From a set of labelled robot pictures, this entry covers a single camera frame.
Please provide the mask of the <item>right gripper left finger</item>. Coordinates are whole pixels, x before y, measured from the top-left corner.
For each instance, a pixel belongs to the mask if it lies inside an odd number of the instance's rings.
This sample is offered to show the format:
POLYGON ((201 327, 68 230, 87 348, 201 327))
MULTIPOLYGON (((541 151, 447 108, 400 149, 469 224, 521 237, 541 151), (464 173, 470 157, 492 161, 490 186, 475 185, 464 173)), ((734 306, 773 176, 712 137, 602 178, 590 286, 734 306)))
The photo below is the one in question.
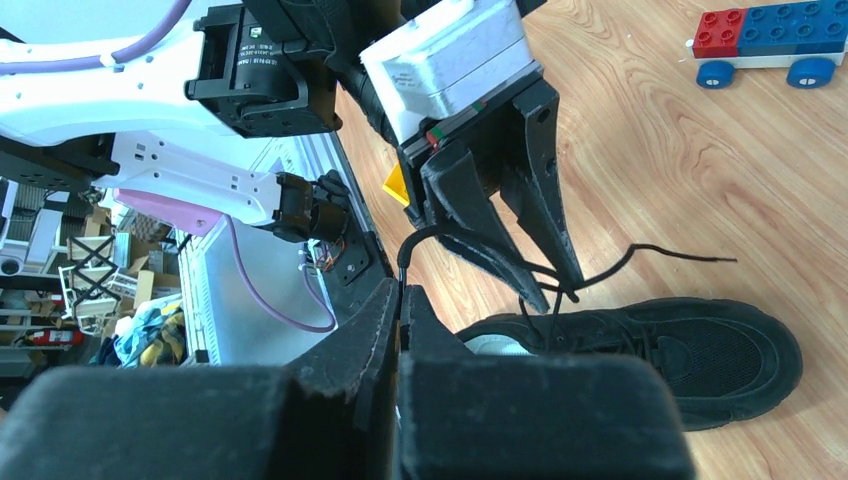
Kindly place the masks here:
POLYGON ((5 479, 387 479, 400 288, 284 366, 63 367, 1 424, 5 479))

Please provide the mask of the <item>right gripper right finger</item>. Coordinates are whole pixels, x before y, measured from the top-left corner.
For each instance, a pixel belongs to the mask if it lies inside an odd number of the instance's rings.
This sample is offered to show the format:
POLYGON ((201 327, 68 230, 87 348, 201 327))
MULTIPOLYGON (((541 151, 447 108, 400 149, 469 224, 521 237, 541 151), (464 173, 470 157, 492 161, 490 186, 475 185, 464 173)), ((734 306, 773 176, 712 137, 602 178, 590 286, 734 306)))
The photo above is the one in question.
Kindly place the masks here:
POLYGON ((399 363, 404 479, 692 479, 665 383, 616 355, 470 352, 421 286, 403 291, 399 363))

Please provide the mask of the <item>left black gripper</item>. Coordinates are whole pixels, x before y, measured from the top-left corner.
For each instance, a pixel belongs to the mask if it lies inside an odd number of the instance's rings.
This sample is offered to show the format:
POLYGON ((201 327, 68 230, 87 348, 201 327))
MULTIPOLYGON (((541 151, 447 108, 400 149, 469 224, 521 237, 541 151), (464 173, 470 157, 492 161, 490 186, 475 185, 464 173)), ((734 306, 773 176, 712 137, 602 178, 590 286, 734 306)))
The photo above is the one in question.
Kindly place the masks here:
POLYGON ((407 217, 446 228, 442 246, 541 312, 549 310, 548 299, 520 265, 522 257, 487 194, 501 188, 518 225, 553 267, 582 273, 559 185, 558 107, 559 94, 543 80, 543 68, 529 66, 459 114, 423 120, 397 148, 407 217))

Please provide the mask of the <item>black shoelace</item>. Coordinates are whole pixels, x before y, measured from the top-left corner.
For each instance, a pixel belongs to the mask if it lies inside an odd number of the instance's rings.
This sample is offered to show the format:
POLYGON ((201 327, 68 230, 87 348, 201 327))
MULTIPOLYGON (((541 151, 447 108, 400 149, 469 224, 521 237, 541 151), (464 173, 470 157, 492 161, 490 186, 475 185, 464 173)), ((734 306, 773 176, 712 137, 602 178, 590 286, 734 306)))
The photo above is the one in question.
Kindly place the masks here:
POLYGON ((553 285, 540 283, 536 279, 532 279, 531 283, 543 290, 555 292, 557 294, 557 300, 555 302, 556 307, 561 306, 563 297, 568 297, 572 302, 577 303, 579 301, 579 298, 576 296, 577 291, 599 283, 617 273, 627 264, 627 262, 630 261, 632 256, 638 250, 651 250, 662 255, 689 261, 723 262, 725 260, 723 257, 704 257, 693 254, 685 254, 664 249, 653 244, 632 244, 628 247, 624 256, 612 267, 588 280, 585 280, 582 277, 582 273, 579 271, 575 273, 569 270, 560 271, 555 267, 547 267, 530 262, 526 260, 515 248, 508 246, 505 240, 497 240, 489 232, 475 231, 468 227, 463 227, 456 222, 442 222, 434 226, 426 226, 411 234, 404 240, 397 257, 398 266, 400 268, 399 285, 401 288, 401 296, 403 297, 401 300, 399 325, 402 348, 404 350, 409 348, 411 318, 409 317, 408 312, 412 308, 411 301, 405 298, 407 290, 409 289, 407 285, 407 270, 411 265, 412 254, 415 247, 423 240, 431 237, 448 240, 462 240, 472 247, 473 252, 494 253, 498 256, 498 258, 505 261, 508 267, 520 273, 529 273, 531 275, 539 273, 553 279, 555 281, 553 285))

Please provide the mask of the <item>black sneaker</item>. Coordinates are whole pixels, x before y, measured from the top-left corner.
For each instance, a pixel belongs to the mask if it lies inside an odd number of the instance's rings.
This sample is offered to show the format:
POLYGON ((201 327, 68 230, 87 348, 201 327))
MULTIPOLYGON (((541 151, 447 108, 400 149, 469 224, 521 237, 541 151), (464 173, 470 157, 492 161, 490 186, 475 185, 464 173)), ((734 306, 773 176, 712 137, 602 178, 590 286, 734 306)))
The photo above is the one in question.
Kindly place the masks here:
POLYGON ((804 368, 799 343, 781 321, 728 299, 676 297, 615 309, 497 314, 456 335, 476 354, 641 359, 668 385, 687 431, 770 412, 795 390, 804 368))

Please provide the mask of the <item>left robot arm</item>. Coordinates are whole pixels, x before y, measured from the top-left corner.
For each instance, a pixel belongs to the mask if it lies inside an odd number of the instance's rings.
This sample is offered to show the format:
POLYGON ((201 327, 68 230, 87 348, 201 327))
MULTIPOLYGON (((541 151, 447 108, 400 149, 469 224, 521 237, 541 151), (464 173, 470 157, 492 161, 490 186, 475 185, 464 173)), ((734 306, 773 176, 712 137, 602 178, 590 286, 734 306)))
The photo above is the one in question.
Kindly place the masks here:
POLYGON ((339 279, 361 272, 366 225, 334 173, 260 173, 182 130, 276 139, 295 161, 333 141, 345 90, 397 152, 418 239, 436 238, 543 311, 539 270, 510 238, 499 194, 550 263, 556 290, 585 285, 556 158, 558 92, 522 20, 532 1, 243 1, 199 19, 176 2, 140 38, 1 44, 1 174, 12 184, 151 196, 146 211, 197 231, 194 208, 292 243, 335 244, 339 279))

